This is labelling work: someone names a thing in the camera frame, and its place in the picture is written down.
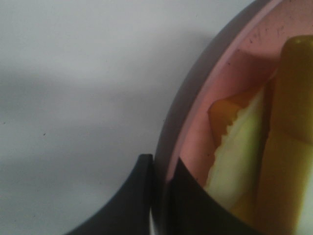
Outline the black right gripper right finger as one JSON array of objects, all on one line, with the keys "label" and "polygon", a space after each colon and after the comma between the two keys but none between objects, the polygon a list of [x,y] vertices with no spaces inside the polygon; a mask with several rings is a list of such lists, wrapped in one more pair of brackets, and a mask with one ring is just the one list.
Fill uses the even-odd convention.
[{"label": "black right gripper right finger", "polygon": [[213,200],[182,160],[178,160],[170,185],[166,232],[168,235],[259,234]]}]

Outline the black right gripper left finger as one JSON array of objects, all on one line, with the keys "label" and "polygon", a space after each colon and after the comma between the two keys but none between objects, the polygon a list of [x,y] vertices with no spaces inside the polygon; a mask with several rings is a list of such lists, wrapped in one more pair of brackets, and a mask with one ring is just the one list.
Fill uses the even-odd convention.
[{"label": "black right gripper left finger", "polygon": [[141,154],[118,192],[69,235],[149,235],[153,156]]}]

